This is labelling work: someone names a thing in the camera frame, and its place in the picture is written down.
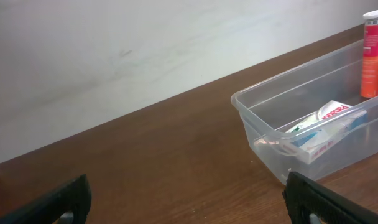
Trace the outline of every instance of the orange bottle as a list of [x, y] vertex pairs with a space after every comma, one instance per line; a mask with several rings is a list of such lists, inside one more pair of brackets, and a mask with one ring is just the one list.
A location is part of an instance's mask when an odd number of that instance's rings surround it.
[[378, 10], [363, 15], [364, 24], [361, 96], [378, 96]]

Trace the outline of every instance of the wooden table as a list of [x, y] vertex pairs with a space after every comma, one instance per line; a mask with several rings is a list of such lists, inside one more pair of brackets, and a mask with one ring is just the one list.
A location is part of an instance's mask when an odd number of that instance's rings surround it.
[[[290, 223], [284, 186], [251, 151], [230, 97], [362, 35], [355, 27], [4, 162], [0, 216], [87, 174], [87, 223]], [[320, 182], [378, 212], [378, 154]]]

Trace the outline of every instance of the clear plastic bin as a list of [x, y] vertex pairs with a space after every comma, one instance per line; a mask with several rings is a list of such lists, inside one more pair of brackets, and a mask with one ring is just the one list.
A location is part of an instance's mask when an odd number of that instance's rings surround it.
[[[290, 171], [317, 180], [378, 152], [378, 96], [369, 100], [360, 96], [362, 45], [363, 41], [353, 43], [232, 96], [251, 149], [283, 184]], [[330, 100], [353, 107], [286, 133]], [[303, 159], [309, 152], [285, 147], [365, 111], [359, 126], [321, 143], [327, 150], [312, 162]]]

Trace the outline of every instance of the black plastic part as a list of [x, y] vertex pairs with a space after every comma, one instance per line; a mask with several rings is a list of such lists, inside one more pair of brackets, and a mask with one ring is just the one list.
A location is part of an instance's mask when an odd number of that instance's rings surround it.
[[378, 214], [298, 172], [288, 175], [283, 198], [293, 224], [309, 224], [312, 213], [328, 224], [378, 224]]
[[65, 215], [60, 219], [61, 222], [83, 224], [90, 208], [90, 186], [86, 175], [81, 175], [0, 218], [0, 224], [52, 224], [63, 214]]

